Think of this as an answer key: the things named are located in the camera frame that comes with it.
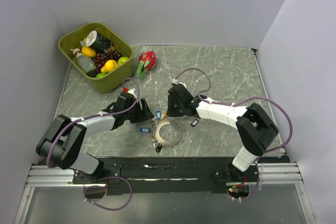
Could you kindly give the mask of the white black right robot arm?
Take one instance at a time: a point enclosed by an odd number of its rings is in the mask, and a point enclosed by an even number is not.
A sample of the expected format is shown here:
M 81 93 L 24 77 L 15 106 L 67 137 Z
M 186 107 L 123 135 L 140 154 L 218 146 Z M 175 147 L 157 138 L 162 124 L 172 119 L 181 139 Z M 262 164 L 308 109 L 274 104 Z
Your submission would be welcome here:
M 237 107 L 221 105 L 204 95 L 192 96 L 181 83 L 174 84 L 168 90 L 167 116 L 213 120 L 235 128 L 243 144 L 229 169 L 229 175 L 235 181 L 247 176 L 250 165 L 265 154 L 279 133 L 275 123 L 259 104 Z

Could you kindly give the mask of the round metal key ring plate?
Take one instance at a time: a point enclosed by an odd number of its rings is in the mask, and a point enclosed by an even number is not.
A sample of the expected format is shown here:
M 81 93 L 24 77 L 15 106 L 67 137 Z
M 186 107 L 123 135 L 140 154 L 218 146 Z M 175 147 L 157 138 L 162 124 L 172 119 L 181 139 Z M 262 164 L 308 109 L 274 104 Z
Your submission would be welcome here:
M 165 119 L 152 124 L 151 140 L 155 147 L 177 147 L 184 142 L 185 133 L 180 121 Z

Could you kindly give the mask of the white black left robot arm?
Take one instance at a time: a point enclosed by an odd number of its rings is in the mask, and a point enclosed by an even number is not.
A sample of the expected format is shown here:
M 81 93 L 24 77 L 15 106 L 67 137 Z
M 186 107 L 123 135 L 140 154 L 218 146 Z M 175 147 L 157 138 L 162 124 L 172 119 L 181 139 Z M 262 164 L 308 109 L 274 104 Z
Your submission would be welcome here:
M 79 170 L 90 182 L 98 183 L 104 176 L 104 164 L 80 150 L 85 137 L 115 130 L 125 121 L 133 124 L 153 118 L 145 99 L 138 100 L 132 91 L 121 92 L 115 102 L 97 114 L 82 118 L 55 117 L 37 144 L 36 153 L 50 166 Z

